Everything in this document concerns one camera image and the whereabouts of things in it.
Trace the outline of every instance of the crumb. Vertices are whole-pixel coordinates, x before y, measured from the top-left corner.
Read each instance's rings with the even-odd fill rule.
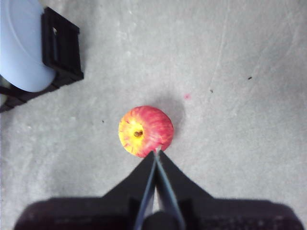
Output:
[[[189,93],[186,93],[186,94],[184,95],[184,99],[188,100],[188,99],[190,99],[190,98],[191,98],[191,95],[190,95]]]

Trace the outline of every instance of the apple stem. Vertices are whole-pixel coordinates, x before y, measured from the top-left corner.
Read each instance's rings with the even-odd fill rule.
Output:
[[[140,136],[142,136],[142,134],[143,134],[143,131],[136,131],[136,132],[134,132],[134,136],[135,137],[140,137]]]

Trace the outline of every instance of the red apple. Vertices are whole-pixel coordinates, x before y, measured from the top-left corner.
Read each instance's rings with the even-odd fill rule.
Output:
[[[118,126],[121,144],[137,157],[160,148],[165,150],[172,142],[174,128],[171,120],[161,110],[144,105],[127,112]]]

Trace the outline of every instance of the gray carpet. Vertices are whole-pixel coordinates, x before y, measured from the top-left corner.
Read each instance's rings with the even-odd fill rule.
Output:
[[[118,123],[144,104],[206,191],[285,203],[307,226],[306,0],[41,2],[80,27],[85,79],[1,114],[2,230],[29,203],[127,176],[141,159]]]

